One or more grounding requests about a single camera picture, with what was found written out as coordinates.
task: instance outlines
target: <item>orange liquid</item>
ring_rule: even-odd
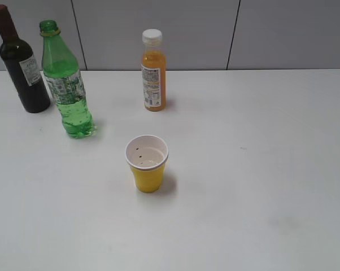
[[[161,84],[161,106],[148,107],[147,110],[160,111],[166,106],[166,84],[165,84],[165,71],[166,71],[166,57],[161,51],[148,50],[142,56],[142,65],[146,68],[160,68],[160,84]]]

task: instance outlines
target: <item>cup rim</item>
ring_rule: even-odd
[[[128,147],[129,147],[131,142],[133,142],[134,140],[136,140],[136,139],[138,139],[140,137],[155,137],[155,138],[159,139],[160,141],[162,141],[164,143],[164,145],[166,147],[166,154],[165,154],[163,160],[159,164],[153,165],[151,167],[139,167],[138,165],[135,165],[135,164],[130,162],[130,160],[127,157],[127,149],[128,149]],[[155,136],[153,134],[143,134],[143,135],[139,135],[137,137],[134,137],[133,139],[131,139],[129,141],[129,143],[127,143],[126,148],[125,148],[125,158],[126,158],[127,163],[131,167],[133,167],[135,169],[138,169],[139,171],[151,171],[151,170],[157,169],[157,168],[161,167],[168,160],[168,157],[169,157],[169,148],[168,148],[168,145],[166,144],[165,140],[163,140],[162,138],[160,138],[158,136]]]

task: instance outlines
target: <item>gray wall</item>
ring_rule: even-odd
[[[169,69],[340,68],[340,0],[73,0],[73,8],[71,0],[2,3],[38,62],[38,24],[54,19],[81,69],[85,61],[89,70],[139,69],[146,28],[163,31]]]
[[[241,0],[229,69],[340,68],[340,0]]]

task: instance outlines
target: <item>orange juice bottle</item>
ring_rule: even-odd
[[[142,82],[145,108],[160,111],[166,106],[166,58],[160,49],[163,35],[160,30],[148,29],[142,33],[145,53],[142,56]]]

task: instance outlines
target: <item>paper cup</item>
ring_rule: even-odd
[[[160,188],[169,155],[165,141],[154,135],[141,135],[127,144],[125,155],[141,192],[151,193]]]

